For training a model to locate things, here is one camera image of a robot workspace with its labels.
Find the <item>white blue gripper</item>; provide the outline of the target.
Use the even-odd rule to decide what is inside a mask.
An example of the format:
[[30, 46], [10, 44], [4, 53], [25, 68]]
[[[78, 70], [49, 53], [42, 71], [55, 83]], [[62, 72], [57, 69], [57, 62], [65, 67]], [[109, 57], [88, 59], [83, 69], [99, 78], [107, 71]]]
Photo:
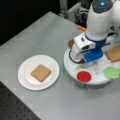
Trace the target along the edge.
[[69, 51], [69, 58], [76, 64], [85, 64], [103, 56], [103, 40], [90, 39], [85, 33], [74, 38], [74, 45]]

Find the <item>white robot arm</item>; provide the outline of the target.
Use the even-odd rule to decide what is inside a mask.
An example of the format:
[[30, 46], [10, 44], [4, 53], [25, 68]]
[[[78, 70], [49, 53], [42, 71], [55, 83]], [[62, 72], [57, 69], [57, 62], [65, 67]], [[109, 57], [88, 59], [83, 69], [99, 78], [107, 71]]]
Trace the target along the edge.
[[69, 58], [76, 64], [99, 60], [114, 47], [120, 27], [120, 0], [94, 0], [87, 28], [69, 42]]

